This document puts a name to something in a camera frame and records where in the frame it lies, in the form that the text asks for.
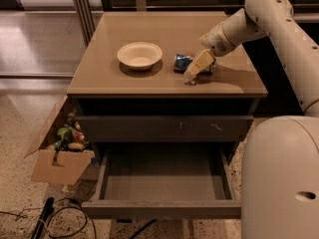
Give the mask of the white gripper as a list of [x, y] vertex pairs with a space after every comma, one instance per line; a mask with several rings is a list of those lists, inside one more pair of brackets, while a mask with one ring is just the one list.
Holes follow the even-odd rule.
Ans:
[[223, 24], [219, 23], [199, 38], [200, 44], [206, 49], [201, 50], [183, 73], [185, 80], [192, 81], [201, 71], [209, 67], [215, 57], [223, 57], [236, 47], [227, 39]]

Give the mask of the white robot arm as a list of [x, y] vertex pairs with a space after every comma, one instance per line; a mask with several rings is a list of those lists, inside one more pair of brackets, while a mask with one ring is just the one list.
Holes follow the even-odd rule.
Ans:
[[268, 37], [302, 110], [262, 122], [241, 168], [241, 239], [319, 239], [319, 47], [293, 19], [288, 0], [245, 0], [202, 36], [191, 81], [213, 57]]

